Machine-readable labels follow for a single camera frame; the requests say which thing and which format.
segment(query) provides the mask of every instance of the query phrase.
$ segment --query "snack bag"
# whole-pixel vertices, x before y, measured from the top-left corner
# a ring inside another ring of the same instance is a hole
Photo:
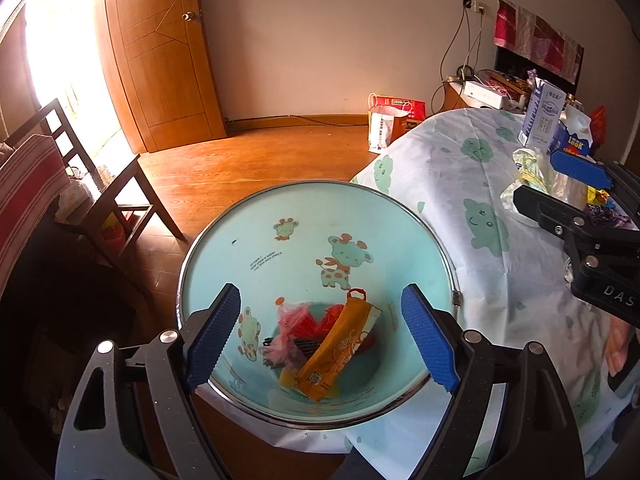
[[[361,293],[365,299],[352,296],[354,291]],[[380,313],[379,309],[367,303],[364,290],[351,289],[340,317],[318,350],[296,375],[298,390],[316,402],[322,400],[367,337]]]

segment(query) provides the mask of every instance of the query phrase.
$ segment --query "blue gripper pad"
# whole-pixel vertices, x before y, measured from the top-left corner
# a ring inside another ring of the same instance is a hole
[[[240,314],[240,291],[227,283],[207,310],[189,316],[183,329],[186,370],[184,383],[190,392],[209,380]]]
[[[575,180],[595,189],[610,189],[613,185],[611,177],[604,166],[594,164],[586,158],[572,155],[563,150],[551,153],[551,166],[558,173],[564,173]]]
[[[404,288],[400,305],[402,317],[431,377],[452,393],[460,384],[460,376],[456,371],[454,342],[443,332],[436,318],[436,311],[415,284]]]

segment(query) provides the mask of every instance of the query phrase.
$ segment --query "wooden chair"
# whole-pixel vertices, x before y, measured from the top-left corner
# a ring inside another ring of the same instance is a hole
[[[58,120],[60,121],[60,127],[54,132],[50,130],[46,121],[47,115],[51,112],[55,112]],[[43,131],[50,132],[56,140],[59,136],[66,133],[71,144],[71,150],[68,153],[61,152],[63,162],[70,167],[71,160],[77,155],[100,191],[100,196],[95,200],[95,202],[92,198],[85,200],[84,203],[82,203],[67,218],[67,223],[58,222],[58,224],[71,232],[85,236],[114,269],[119,270],[131,282],[131,284],[140,291],[140,293],[142,293],[148,300],[151,300],[151,292],[145,285],[143,285],[142,282],[135,279],[130,274],[129,269],[127,269],[126,265],[123,263],[121,256],[134,245],[135,241],[138,239],[154,213],[158,214],[161,221],[176,238],[180,240],[186,240],[186,238],[176,225],[174,219],[171,218],[171,215],[169,215],[168,211],[165,209],[164,205],[158,198],[158,195],[156,195],[156,192],[146,178],[142,168],[140,168],[140,164],[138,163],[139,155],[135,155],[127,167],[111,183],[106,184],[100,176],[94,162],[78,140],[78,137],[71,127],[71,124],[60,106],[58,99],[53,99],[52,102],[37,111],[32,118],[12,133],[8,139],[5,140],[5,143],[12,148],[15,148],[20,145],[21,141],[25,139],[38,124],[41,124]],[[148,201],[147,204],[118,205],[116,203],[116,197],[129,183],[129,181],[131,181],[131,179],[135,179],[140,186],[142,193]],[[124,216],[124,212],[127,211],[142,212],[142,216],[133,226],[130,225]],[[103,224],[112,213],[122,225],[126,236],[124,247],[119,253],[116,253],[116,251],[112,249],[112,247],[100,236]]]

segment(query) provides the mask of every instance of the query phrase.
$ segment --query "baseboard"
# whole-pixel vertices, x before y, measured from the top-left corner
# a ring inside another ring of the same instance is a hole
[[[258,130],[260,128],[281,128],[283,126],[366,126],[369,118],[366,114],[318,114],[318,115],[280,115],[274,117],[258,117],[255,119],[238,119],[225,123],[229,134]]]

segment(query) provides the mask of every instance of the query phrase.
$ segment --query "giraffe cartoon print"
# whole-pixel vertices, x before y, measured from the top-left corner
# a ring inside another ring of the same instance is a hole
[[[258,320],[251,315],[251,309],[248,307],[238,317],[238,323],[240,323],[240,328],[238,328],[238,337],[240,338],[238,351],[249,361],[255,361],[258,358],[258,338],[262,327]]]
[[[293,218],[285,220],[280,219],[276,225],[273,226],[276,229],[276,240],[289,240],[289,237],[293,234],[293,229],[298,227],[298,222]]]
[[[366,243],[360,240],[352,242],[351,235],[347,233],[340,238],[329,236],[329,243],[332,247],[331,256],[326,257],[324,263],[316,260],[316,264],[322,267],[322,286],[334,288],[339,285],[342,290],[348,290],[351,268],[359,267],[363,262],[373,262],[373,256],[367,253]]]

